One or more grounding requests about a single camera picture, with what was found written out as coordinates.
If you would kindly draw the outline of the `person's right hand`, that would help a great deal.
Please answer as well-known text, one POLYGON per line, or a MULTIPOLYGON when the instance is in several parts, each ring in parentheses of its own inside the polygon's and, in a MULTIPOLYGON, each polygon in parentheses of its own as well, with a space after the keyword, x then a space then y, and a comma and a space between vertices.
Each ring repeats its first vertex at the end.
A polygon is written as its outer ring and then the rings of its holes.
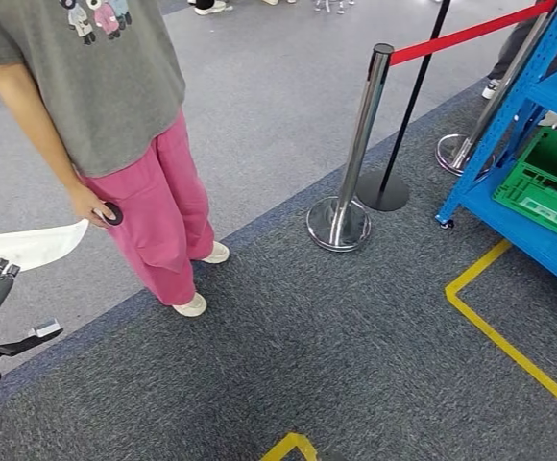
POLYGON ((74 182, 66 185, 65 190, 75 211, 80 217, 100 228, 107 228, 106 219, 113 220, 116 215, 104 202, 100 200, 94 192, 80 183, 74 182))

